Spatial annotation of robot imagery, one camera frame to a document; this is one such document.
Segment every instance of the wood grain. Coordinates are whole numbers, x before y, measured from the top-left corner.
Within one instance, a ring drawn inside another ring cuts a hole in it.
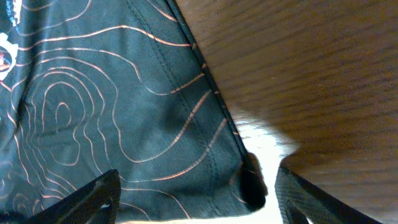
[[[397,1],[177,2],[245,144],[397,223]]]

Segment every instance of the dark green fabric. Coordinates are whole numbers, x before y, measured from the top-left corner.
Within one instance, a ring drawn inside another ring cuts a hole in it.
[[[173,2],[7,0],[0,11],[3,213],[31,217],[109,169],[119,222],[252,210],[246,150]]]

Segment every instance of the wooden surface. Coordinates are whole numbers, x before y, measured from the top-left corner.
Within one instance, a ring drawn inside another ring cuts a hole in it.
[[[397,1],[177,2],[245,144],[397,223]]]

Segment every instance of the topographic map print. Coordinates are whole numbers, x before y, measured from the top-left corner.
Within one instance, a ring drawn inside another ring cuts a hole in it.
[[[228,189],[220,198],[248,212],[218,92],[166,3],[3,6],[0,210],[31,217],[118,169],[119,221],[221,215],[212,212],[217,181]]]

